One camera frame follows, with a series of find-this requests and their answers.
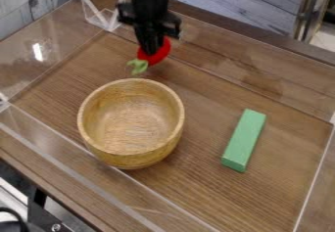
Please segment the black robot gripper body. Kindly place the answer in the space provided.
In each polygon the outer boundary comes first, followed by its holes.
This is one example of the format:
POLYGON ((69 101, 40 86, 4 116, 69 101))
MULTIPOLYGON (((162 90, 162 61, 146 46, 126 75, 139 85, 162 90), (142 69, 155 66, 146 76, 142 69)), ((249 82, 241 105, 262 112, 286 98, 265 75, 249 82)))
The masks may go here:
POLYGON ((134 26, 139 40, 167 35, 179 38, 182 20, 169 10, 169 0, 130 0, 117 4, 119 20, 134 26))

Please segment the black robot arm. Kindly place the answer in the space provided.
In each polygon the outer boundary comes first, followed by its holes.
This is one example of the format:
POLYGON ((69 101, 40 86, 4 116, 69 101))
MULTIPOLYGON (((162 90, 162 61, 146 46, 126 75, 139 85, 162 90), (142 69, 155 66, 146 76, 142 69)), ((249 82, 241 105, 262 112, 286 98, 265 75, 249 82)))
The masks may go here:
POLYGON ((169 10, 169 0, 131 0, 117 4, 118 19, 135 29, 141 48, 155 55, 165 45, 165 37, 178 38, 182 19, 169 10))

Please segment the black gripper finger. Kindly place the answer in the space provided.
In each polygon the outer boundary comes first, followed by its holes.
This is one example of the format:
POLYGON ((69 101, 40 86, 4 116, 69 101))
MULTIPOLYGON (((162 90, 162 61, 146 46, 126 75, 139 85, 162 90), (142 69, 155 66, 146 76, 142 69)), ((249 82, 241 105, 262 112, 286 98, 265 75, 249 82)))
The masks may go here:
POLYGON ((159 24, 137 25, 135 33, 141 47, 147 55, 155 55, 165 43, 165 31, 159 24))

